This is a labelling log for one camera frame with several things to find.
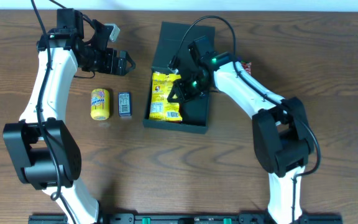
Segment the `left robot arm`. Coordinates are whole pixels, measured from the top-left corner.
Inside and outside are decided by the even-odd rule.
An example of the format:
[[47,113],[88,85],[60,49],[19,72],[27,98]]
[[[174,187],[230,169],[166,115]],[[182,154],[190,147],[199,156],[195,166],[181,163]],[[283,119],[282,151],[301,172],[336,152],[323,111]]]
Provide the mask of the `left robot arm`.
[[39,69],[30,100],[2,133],[19,180],[57,202],[67,223],[103,222],[99,202],[80,177],[80,148],[65,124],[71,82],[79,70],[123,76],[135,69],[126,51],[108,47],[118,26],[92,20],[94,34],[85,40],[86,20],[72,8],[57,11],[56,27],[37,42]]

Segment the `small dark blue gum pack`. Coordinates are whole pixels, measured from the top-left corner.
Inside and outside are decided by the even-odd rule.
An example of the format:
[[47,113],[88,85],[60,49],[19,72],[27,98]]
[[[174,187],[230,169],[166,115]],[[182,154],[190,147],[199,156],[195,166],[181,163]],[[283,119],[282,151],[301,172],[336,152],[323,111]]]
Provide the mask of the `small dark blue gum pack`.
[[132,116],[131,94],[119,92],[118,94],[119,116]]

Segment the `yellow mentos bottle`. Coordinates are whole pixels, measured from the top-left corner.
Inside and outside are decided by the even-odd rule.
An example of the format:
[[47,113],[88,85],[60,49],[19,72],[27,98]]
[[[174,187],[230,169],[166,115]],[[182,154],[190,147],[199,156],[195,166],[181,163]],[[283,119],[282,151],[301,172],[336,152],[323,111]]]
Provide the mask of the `yellow mentos bottle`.
[[109,92],[102,88],[94,89],[91,92],[91,117],[94,120],[102,121],[110,115]]

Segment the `kitkat milo bar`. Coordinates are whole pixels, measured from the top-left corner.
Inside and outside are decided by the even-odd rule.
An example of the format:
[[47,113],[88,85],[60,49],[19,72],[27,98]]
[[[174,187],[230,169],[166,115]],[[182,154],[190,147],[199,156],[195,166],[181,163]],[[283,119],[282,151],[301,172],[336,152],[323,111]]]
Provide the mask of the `kitkat milo bar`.
[[241,61],[241,65],[242,65],[243,69],[244,69],[249,75],[251,75],[252,62]]

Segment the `yellow candy bag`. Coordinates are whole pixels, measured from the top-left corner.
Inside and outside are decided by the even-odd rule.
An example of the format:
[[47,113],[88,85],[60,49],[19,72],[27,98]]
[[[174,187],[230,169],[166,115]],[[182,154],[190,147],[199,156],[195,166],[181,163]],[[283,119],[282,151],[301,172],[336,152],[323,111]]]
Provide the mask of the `yellow candy bag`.
[[149,119],[172,122],[182,121],[180,104],[167,101],[173,82],[180,78],[179,74],[153,72]]

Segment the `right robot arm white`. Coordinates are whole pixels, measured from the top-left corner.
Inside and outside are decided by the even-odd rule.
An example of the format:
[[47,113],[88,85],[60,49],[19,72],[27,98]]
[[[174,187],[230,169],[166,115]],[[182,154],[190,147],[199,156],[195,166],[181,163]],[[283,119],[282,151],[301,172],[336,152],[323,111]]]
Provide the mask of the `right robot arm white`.
[[268,90],[234,54],[218,53],[205,36],[189,44],[188,51],[197,69],[189,70],[180,64],[178,54],[173,55],[168,67],[181,77],[173,82],[168,102],[187,103],[211,87],[234,100],[252,120],[254,152],[268,172],[270,218],[275,223],[301,223],[301,179],[319,168],[317,160],[311,170],[306,170],[310,154],[321,157],[303,103]]

